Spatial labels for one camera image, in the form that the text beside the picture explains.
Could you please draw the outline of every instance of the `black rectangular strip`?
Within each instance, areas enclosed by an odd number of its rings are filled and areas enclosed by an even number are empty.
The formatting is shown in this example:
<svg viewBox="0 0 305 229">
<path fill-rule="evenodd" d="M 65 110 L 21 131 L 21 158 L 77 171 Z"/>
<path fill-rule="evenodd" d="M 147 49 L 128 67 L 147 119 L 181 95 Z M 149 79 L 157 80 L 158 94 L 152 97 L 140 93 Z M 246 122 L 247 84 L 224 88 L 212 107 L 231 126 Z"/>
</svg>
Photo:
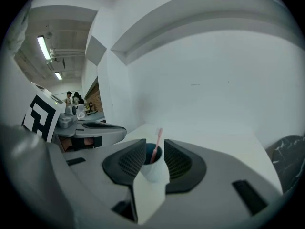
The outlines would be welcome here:
<svg viewBox="0 0 305 229">
<path fill-rule="evenodd" d="M 74 158 L 74 159 L 69 159 L 67 160 L 67 164 L 68 166 L 73 166 L 73 165 L 76 165 L 76 164 L 79 164 L 81 162 L 85 162 L 86 160 L 84 158 Z"/>
<path fill-rule="evenodd" d="M 102 136 L 98 136 L 94 138 L 94 147 L 102 146 Z"/>
<path fill-rule="evenodd" d="M 233 187 L 242 198 L 252 215 L 257 214 L 267 204 L 263 201 L 261 196 L 254 190 L 254 188 L 246 180 L 239 180 L 232 183 Z"/>
</svg>

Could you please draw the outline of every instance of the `white table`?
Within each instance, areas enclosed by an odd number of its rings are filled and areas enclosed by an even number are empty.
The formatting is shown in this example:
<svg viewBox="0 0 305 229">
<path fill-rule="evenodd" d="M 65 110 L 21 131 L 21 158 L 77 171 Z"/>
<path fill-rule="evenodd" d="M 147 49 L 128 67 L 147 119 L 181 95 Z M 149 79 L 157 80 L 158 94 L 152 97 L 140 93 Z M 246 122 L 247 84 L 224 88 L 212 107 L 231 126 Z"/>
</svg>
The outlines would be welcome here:
<svg viewBox="0 0 305 229">
<path fill-rule="evenodd" d="M 162 126 L 163 135 L 160 148 L 164 155 L 164 140 L 172 139 L 181 142 L 202 146 L 215 151 L 232 155 L 249 166 L 252 170 L 269 181 L 281 194 L 282 187 L 276 170 L 266 151 L 254 134 L 229 135 L 202 133 L 185 129 L 182 126 Z M 121 142 L 145 138 L 147 143 L 156 143 L 157 135 L 155 125 L 144 124 L 130 132 Z M 159 183 L 151 183 L 139 173 L 134 180 L 133 189 L 135 204 L 138 213 L 138 223 L 144 224 L 165 200 L 165 186 L 169 182 L 169 173 L 164 162 L 163 172 Z"/>
</svg>

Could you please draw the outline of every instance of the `fluorescent light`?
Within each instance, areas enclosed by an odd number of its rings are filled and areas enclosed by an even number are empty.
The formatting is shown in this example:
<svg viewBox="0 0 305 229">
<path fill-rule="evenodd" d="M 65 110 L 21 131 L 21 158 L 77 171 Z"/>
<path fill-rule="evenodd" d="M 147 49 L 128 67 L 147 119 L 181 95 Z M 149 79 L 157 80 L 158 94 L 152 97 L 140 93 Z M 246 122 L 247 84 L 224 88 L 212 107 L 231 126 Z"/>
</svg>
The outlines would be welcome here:
<svg viewBox="0 0 305 229">
<path fill-rule="evenodd" d="M 48 52 L 48 49 L 47 49 L 47 46 L 46 46 L 46 42 L 44 41 L 44 37 L 39 36 L 39 37 L 37 37 L 37 40 L 38 40 L 39 46 L 42 50 L 42 53 L 43 53 L 44 57 L 46 58 L 46 60 L 50 60 L 51 57 L 49 55 L 49 52 Z"/>
<path fill-rule="evenodd" d="M 56 76 L 57 76 L 57 78 L 58 78 L 59 80 L 62 80 L 62 77 L 61 77 L 61 75 L 60 75 L 58 72 L 55 72 L 55 74 L 56 74 Z"/>
</svg>

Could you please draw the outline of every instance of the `toothbrush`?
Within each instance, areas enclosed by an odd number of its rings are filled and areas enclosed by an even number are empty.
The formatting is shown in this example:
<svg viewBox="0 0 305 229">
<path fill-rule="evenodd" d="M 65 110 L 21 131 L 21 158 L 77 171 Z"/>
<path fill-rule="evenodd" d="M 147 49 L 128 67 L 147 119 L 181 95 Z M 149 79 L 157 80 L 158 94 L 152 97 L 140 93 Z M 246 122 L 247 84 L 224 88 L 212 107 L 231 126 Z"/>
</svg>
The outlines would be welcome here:
<svg viewBox="0 0 305 229">
<path fill-rule="evenodd" d="M 157 129 L 157 131 L 156 131 L 156 134 L 158 135 L 158 141 L 157 141 L 157 145 L 156 145 L 155 149 L 152 152 L 152 158 L 151 158 L 150 164 L 152 164 L 154 162 L 154 159 L 156 158 L 162 132 L 163 132 L 163 128 Z"/>
</svg>

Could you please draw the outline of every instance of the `brick wall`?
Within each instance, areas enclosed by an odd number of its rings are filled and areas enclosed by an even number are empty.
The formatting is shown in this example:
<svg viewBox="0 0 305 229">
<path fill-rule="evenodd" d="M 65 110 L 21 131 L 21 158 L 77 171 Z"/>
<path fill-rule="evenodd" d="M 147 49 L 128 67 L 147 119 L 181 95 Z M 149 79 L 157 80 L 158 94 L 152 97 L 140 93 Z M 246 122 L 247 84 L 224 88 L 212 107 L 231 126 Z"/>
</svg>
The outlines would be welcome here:
<svg viewBox="0 0 305 229">
<path fill-rule="evenodd" d="M 89 92 L 88 96 L 85 98 L 87 103 L 93 102 L 93 110 L 103 111 L 103 106 L 101 102 L 99 83 L 97 83 L 93 89 Z"/>
</svg>

